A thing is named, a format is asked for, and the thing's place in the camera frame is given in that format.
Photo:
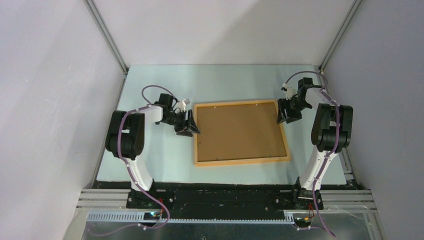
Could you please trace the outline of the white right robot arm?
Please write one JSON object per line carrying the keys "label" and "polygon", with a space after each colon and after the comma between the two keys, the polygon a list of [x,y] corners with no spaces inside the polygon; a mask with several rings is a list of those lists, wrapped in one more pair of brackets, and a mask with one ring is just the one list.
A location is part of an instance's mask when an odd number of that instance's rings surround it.
{"label": "white right robot arm", "polygon": [[277,101],[278,124],[301,120],[304,109],[316,111],[310,135],[312,153],[290,196],[295,208],[304,209],[317,201],[323,176],[330,163],[342,149],[349,146],[354,110],[349,105],[338,104],[324,86],[314,84],[309,77],[298,81],[297,90],[288,83],[284,83],[281,89],[285,97]]}

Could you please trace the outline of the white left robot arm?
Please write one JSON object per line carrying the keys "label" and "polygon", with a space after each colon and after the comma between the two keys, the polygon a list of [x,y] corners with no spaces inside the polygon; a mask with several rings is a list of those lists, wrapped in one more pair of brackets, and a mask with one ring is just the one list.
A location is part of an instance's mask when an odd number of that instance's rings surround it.
{"label": "white left robot arm", "polygon": [[129,111],[115,110],[112,114],[105,148],[123,161],[131,187],[142,191],[138,201],[145,208],[153,208],[158,202],[158,194],[150,190],[154,180],[148,173],[145,161],[139,157],[145,146],[145,128],[147,125],[164,123],[172,126],[178,136],[200,134],[193,110],[187,109],[189,104],[187,98],[178,100],[171,94],[162,93],[153,104]]}

